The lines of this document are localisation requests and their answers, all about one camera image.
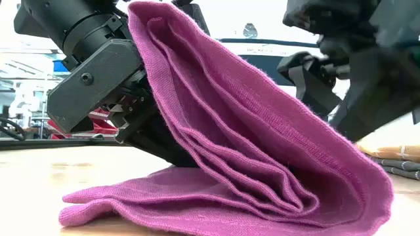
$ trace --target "bolt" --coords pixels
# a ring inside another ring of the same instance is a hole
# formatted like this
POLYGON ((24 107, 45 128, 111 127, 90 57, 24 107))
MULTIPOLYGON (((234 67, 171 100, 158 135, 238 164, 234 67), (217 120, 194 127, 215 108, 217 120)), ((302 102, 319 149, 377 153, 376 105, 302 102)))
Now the bolt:
POLYGON ((321 15, 325 17, 331 17, 333 16, 333 12, 331 12, 330 10, 327 10, 327 11, 321 12, 321 15))
POLYGON ((102 104, 100 108, 103 109, 104 111, 109 111, 108 106, 106 104, 102 104))
POLYGON ((81 82, 86 86, 89 86, 93 83, 93 77, 90 73, 83 73, 80 79, 81 79, 81 82))

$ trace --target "black mechanical part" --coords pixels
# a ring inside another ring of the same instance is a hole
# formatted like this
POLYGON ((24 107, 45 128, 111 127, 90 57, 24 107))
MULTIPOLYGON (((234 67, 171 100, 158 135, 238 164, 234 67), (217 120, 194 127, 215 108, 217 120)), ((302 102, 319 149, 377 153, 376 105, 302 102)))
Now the black mechanical part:
POLYGON ((65 133, 93 130, 93 123, 87 117, 89 112, 100 107, 108 95, 141 66, 140 55, 132 41, 109 40, 51 91, 47 108, 49 117, 65 133), (89 78, 97 79, 86 86, 89 78))
POLYGON ((179 7, 183 12, 190 16, 197 25, 208 35, 210 35, 209 28, 205 23, 203 13, 201 12, 200 6, 197 4, 189 4, 191 0, 187 1, 177 1, 176 6, 179 7))
POLYGON ((357 141, 419 105, 420 68, 410 49, 367 49, 350 57, 350 88, 330 123, 357 141))
POLYGON ((14 140, 0 142, 1 151, 27 150, 27 149, 47 149, 47 148, 71 148, 83 146, 117 146, 126 147, 125 144, 119 144, 113 140, 101 139, 79 139, 67 138, 64 140, 25 140, 25 142, 17 142, 14 140))
POLYGON ((420 108, 414 109, 411 115, 413 117, 413 124, 418 124, 420 122, 420 108))
POLYGON ((7 136, 10 136, 11 138, 14 138, 15 140, 18 140, 18 141, 25 141, 26 140, 26 136, 27 136, 26 131, 20 125, 16 124, 15 122, 13 122, 13 121, 11 121, 7 118, 2 118, 2 117, 0 117, 0 123, 11 125, 12 127, 14 127, 16 129, 17 133, 6 129, 3 126, 0 126, 0 132, 5 133, 7 136))
POLYGON ((284 58, 277 67, 278 72, 296 86, 296 97, 326 121, 341 102, 331 92, 336 78, 324 67, 327 63, 327 60, 321 61, 307 52, 300 52, 284 58))
MULTIPOLYGON (((10 106, 4 106, 3 105, 3 109, 2 109, 2 112, 0 114, 0 118, 8 119, 9 118, 9 109, 10 109, 10 106)), ((0 123, 0 126, 7 127, 7 123, 2 122, 2 123, 0 123)))
POLYGON ((289 0, 283 23, 320 35, 318 46, 331 59, 376 45, 369 23, 380 0, 289 0))
POLYGON ((377 28, 377 43, 382 47, 418 45, 420 1, 382 0, 369 23, 377 28))
MULTIPOLYGON (((50 37, 67 56, 63 64, 71 71, 49 94, 47 112, 69 134, 92 130, 88 114, 102 108, 111 112, 109 119, 119 128, 115 139, 120 144, 178 167, 196 167, 156 107, 127 18, 116 4, 114 0, 22 0, 15 31, 50 37)), ((208 33, 198 5, 178 6, 208 33)))

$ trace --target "wooden table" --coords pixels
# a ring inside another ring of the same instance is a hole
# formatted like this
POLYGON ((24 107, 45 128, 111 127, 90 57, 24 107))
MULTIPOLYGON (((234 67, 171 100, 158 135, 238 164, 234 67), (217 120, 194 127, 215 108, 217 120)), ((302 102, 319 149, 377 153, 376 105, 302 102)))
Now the wooden table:
MULTIPOLYGON (((147 176, 168 166, 132 147, 0 151, 0 235, 179 235, 152 231, 121 218, 73 228, 58 223, 58 213, 66 206, 63 195, 147 176)), ((418 229, 420 182, 392 179, 396 192, 392 220, 377 235, 412 235, 418 229)))

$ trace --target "black cable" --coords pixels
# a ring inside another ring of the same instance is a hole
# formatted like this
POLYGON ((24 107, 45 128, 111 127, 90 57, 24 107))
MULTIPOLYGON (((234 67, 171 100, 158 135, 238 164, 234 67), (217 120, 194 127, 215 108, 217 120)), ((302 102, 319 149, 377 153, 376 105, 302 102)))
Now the black cable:
POLYGON ((10 137, 12 137, 16 140, 19 140, 19 141, 25 141, 26 140, 26 131, 20 125, 16 124, 15 122, 13 122, 9 119, 5 119, 5 118, 2 118, 2 117, 0 117, 0 123, 6 123, 6 124, 9 124, 9 125, 13 126, 14 128, 16 128, 18 133, 21 134, 21 136, 0 126, 0 131, 1 132, 4 132, 8 136, 10 136, 10 137))

